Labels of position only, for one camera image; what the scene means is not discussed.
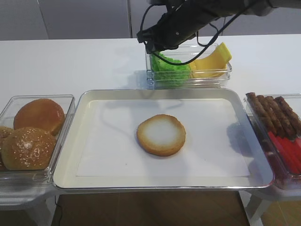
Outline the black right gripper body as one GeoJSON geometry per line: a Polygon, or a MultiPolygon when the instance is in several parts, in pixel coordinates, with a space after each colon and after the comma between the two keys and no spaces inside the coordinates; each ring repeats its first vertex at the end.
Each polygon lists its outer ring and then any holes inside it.
{"type": "Polygon", "coordinates": [[[150,0],[153,6],[165,6],[158,22],[143,29],[146,14],[143,15],[137,33],[139,43],[146,43],[147,52],[177,49],[186,40],[195,37],[196,32],[221,17],[218,0],[150,0]]]}

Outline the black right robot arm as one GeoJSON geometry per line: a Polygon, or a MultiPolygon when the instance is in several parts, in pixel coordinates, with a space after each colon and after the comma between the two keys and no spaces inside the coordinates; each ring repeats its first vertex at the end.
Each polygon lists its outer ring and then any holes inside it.
{"type": "Polygon", "coordinates": [[[266,16],[275,8],[301,7],[299,0],[150,0],[148,3],[167,9],[155,25],[141,28],[137,33],[138,42],[145,42],[148,52],[177,49],[221,17],[266,16]]]}

